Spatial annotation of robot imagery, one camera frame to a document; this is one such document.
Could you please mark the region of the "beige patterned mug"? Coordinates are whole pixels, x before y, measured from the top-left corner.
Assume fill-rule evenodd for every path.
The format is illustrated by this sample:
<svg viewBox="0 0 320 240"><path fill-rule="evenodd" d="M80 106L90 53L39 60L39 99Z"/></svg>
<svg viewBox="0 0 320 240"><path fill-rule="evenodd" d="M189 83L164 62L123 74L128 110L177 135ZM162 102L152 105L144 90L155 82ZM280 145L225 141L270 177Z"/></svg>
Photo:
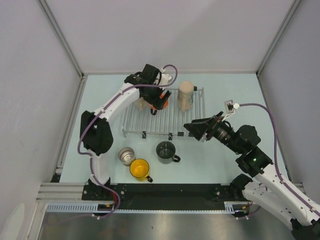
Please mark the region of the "beige patterned mug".
<svg viewBox="0 0 320 240"><path fill-rule="evenodd" d="M181 112L186 112L193 107L194 85L190 81L183 81L178 87L177 106Z"/></svg>

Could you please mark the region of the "beige floral mug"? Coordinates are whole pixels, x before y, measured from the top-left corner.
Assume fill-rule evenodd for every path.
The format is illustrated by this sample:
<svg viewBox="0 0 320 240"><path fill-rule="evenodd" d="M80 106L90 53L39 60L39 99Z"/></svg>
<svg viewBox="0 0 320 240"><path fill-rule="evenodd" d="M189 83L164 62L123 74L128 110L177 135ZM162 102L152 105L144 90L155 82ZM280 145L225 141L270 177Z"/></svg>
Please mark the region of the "beige floral mug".
<svg viewBox="0 0 320 240"><path fill-rule="evenodd" d="M145 110L147 103L142 97L140 97L138 100L134 102L134 104L139 109L140 112L143 112Z"/></svg>

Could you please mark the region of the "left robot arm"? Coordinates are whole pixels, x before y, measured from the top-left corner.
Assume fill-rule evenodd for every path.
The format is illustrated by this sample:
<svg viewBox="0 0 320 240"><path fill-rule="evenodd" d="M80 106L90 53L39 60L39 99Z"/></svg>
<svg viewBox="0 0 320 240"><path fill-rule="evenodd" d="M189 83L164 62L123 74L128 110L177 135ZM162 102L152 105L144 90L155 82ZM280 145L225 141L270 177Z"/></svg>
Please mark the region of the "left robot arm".
<svg viewBox="0 0 320 240"><path fill-rule="evenodd" d="M100 200L110 196L111 188L107 164L103 156L111 149L114 138L111 123L133 102L143 99L156 110L162 110L171 96L167 87L177 80L165 67L146 64L142 71L128 75L116 94L95 111L81 114L77 152L89 156L90 181L95 184L93 194Z"/></svg>

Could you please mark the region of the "dark grey mug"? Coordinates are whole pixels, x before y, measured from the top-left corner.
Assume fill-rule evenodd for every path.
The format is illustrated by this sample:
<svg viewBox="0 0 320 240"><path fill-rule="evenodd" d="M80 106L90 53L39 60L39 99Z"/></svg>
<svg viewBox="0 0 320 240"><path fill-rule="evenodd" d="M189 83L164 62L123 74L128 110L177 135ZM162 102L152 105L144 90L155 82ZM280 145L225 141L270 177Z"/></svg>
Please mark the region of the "dark grey mug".
<svg viewBox="0 0 320 240"><path fill-rule="evenodd" d="M162 141L156 146L156 155L162 164L179 163L181 158L176 155L176 147L172 142Z"/></svg>

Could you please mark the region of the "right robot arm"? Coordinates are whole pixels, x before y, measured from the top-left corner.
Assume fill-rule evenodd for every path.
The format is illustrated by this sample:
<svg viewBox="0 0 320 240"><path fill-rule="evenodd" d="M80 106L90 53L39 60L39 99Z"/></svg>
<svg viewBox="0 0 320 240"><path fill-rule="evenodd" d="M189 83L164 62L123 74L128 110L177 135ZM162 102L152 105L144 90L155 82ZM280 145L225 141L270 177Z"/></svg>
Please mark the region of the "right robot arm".
<svg viewBox="0 0 320 240"><path fill-rule="evenodd" d="M283 176L276 162L258 147L261 139L254 126L242 125L234 131L219 113L194 119L184 128L198 141L215 138L238 155L236 163L243 173L231 182L235 200L257 203L283 222L296 240L320 238L320 205Z"/></svg>

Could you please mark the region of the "orange mug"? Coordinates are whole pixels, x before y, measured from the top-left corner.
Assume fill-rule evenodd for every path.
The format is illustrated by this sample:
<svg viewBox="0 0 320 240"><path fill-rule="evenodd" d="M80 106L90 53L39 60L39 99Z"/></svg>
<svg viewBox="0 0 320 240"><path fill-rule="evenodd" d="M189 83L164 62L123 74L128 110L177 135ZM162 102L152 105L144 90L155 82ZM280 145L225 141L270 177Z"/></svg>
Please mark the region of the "orange mug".
<svg viewBox="0 0 320 240"><path fill-rule="evenodd" d="M162 110L168 106L168 99L171 95L170 91L164 93L162 90L156 90L148 97L148 104L150 105L150 113L155 116L158 110Z"/></svg>

